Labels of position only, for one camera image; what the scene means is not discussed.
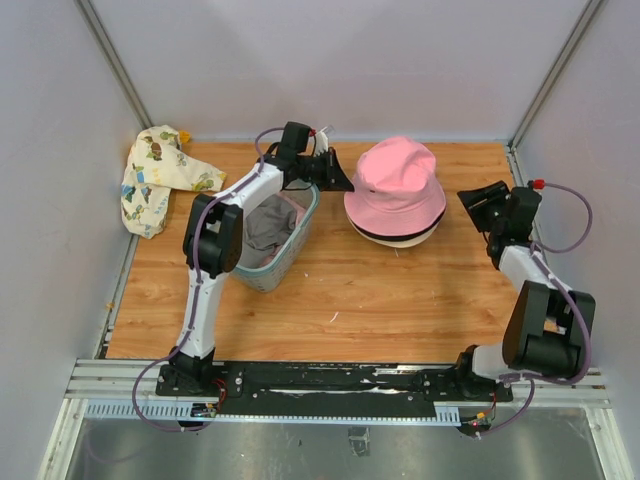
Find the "pink bucket hat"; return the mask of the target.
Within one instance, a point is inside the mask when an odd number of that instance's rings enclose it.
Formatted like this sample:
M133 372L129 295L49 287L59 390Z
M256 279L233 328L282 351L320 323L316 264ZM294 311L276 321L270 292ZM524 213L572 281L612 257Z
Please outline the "pink bucket hat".
M349 220L386 235L419 232L446 211L435 155L405 136L388 138L363 153L344 195Z

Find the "khaki wide brim hat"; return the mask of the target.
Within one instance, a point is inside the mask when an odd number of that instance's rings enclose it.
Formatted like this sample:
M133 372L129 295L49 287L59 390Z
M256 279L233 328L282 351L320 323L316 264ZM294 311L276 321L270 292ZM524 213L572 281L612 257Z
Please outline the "khaki wide brim hat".
M291 236L297 226L298 210L281 195L272 195L247 217L245 243L258 252L273 253Z

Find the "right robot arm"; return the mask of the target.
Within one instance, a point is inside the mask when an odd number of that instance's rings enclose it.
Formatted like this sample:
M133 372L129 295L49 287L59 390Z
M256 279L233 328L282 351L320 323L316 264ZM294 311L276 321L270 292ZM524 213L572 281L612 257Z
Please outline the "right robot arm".
M458 194L493 266L518 292L502 341L459 355L452 378L463 399L520 379L573 385L590 367L596 301L553 273L544 258L551 247L532 237L542 192L552 186L542 179L513 188L499 181Z

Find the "turquoise bucket hat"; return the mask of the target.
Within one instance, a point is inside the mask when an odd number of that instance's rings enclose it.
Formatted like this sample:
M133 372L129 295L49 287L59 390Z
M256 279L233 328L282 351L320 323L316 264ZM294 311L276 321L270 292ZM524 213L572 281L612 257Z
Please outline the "turquoise bucket hat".
M415 246L421 244L426 240L426 237L414 237L410 239L384 239L381 240L381 244L389 244L391 246L400 246L401 248L410 248L411 246Z

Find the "grey plastic laundry basket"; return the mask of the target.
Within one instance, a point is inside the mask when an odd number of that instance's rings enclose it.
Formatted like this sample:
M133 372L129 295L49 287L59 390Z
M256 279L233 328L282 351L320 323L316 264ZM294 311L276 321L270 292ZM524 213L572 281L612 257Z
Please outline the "grey plastic laundry basket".
M298 210L295 230L284 245L273 253L262 253L245 243L245 220L241 258L233 270L236 279L263 293L278 287L301 253L311 233L312 217L319 204L318 189L300 182L274 195L286 197Z

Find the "black bucket hat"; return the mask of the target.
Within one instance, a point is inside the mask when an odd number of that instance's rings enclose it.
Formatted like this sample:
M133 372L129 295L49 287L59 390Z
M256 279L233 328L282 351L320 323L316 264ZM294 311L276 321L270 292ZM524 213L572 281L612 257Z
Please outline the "black bucket hat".
M425 229L423 229L423 230L421 230L419 232L410 233L410 234L402 234L402 235L386 235L386 234L373 233L373 232L367 231L364 228L356 225L352 220L349 220L349 222L359 233L361 233L365 237L368 236L368 237L373 237L375 239L380 239L380 240L382 240L382 239L410 239L410 238L418 237L418 236L421 236L421 235L424 235L424 234L427 234L427 235L430 236L432 234L432 232L437 229L437 227L439 226L439 224L440 224L441 220L443 219L444 215L445 215L445 211L443 211L434 220L434 222L431 225L429 225L427 228L425 228Z

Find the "beige bucket hat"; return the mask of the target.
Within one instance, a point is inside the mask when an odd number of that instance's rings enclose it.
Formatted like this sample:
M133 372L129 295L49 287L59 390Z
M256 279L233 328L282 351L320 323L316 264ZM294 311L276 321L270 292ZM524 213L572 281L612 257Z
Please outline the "beige bucket hat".
M414 237L411 238L409 240L389 240L389 239L375 239L373 237L368 237L366 236L367 240L370 240L376 244L385 246L385 247L389 247L389 248L395 248L395 249L406 249L406 248L412 248L415 247L417 245L422 244L423 242L425 242L427 239L429 238L429 235L424 234L418 237Z

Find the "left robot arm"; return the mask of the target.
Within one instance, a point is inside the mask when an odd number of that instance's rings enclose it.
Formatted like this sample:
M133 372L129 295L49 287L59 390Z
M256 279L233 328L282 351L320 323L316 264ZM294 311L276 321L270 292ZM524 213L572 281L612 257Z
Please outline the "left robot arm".
M297 180L320 191L355 190L334 148L306 153L312 127L289 121L269 131L281 132L281 139L267 151L255 146L258 160L246 175L219 194L194 198L183 240L189 275L185 318L157 383L171 396L205 396L223 385L213 361L214 325L225 282L241 258L246 217Z

